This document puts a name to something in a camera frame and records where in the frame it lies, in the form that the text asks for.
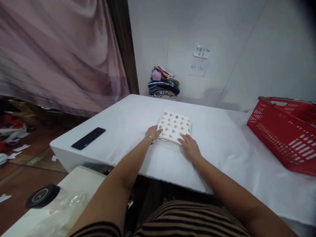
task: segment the black phone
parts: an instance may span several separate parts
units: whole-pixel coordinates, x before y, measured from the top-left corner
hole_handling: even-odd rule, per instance
[[[78,150],[82,150],[87,145],[89,145],[91,142],[93,142],[98,136],[100,136],[102,133],[104,133],[106,130],[103,128],[96,128],[92,132],[85,135],[83,138],[81,138],[76,143],[72,144],[71,147],[76,148]]]

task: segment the red basket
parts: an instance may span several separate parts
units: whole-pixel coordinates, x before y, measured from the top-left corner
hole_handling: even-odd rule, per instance
[[[248,127],[288,170],[316,176],[316,104],[277,97],[258,99]]]

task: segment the cardboard box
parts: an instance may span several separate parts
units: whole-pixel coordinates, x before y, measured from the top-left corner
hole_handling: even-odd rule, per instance
[[[19,109],[21,112],[25,112],[28,114],[34,114],[34,115],[41,115],[43,114],[43,111],[36,105],[24,102],[24,101],[18,101],[14,99],[8,100],[14,107]]]
[[[14,117],[22,118],[27,124],[33,126],[33,127],[40,127],[41,122],[37,115],[35,114],[28,114],[26,112],[16,112],[11,114]]]
[[[12,116],[23,118],[29,125],[39,127],[40,125],[53,126],[55,124],[54,120],[44,110],[34,104],[14,99],[8,101],[21,111],[12,114]]]

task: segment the folded cloth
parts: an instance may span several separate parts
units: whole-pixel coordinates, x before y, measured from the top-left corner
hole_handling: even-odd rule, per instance
[[[180,93],[180,90],[177,86],[175,85],[170,85],[169,83],[166,82],[157,82],[157,81],[151,81],[148,83],[148,88],[153,89],[153,88],[160,88],[163,90],[171,91],[175,95],[178,95]]]
[[[170,84],[166,81],[162,82],[162,81],[151,81],[151,82],[148,82],[148,88],[151,89],[151,88],[154,88],[155,86],[158,86],[158,85],[169,85]]]
[[[177,87],[178,86],[180,86],[180,83],[177,81],[177,80],[175,80],[173,77],[171,77],[171,78],[165,78],[164,76],[161,76],[161,81],[162,82],[165,82],[165,81],[172,81]]]
[[[157,69],[159,72],[161,72],[161,75],[163,75],[165,78],[172,78],[179,82],[179,80],[173,74],[167,72],[163,67],[154,66],[154,69]]]
[[[160,81],[161,80],[161,72],[159,72],[157,69],[153,70],[151,76],[152,76],[153,81]]]
[[[175,100],[175,94],[173,94],[173,93],[170,92],[170,91],[163,91],[163,90],[160,90],[160,91],[154,92],[153,95],[154,95],[156,98],[159,98],[159,99]]]
[[[151,80],[152,80],[152,81],[173,81],[173,83],[174,83],[176,86],[179,86],[179,85],[180,85],[178,79],[176,79],[175,77],[166,78],[166,77],[165,77],[164,75],[162,75],[161,72],[158,71],[157,69],[154,69],[154,70],[152,71]]]
[[[153,95],[155,92],[161,91],[161,90],[162,90],[162,89],[160,89],[160,88],[154,87],[154,88],[152,88],[152,89],[149,90],[149,95]]]
[[[159,135],[158,141],[180,148],[182,145],[178,138],[182,138],[182,134],[191,135],[191,119],[165,110],[158,123],[157,130],[159,129],[163,129],[163,131]]]

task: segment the pink curtain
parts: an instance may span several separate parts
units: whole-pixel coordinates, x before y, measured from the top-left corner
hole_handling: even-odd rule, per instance
[[[129,94],[104,0],[0,1],[0,94],[91,117]]]

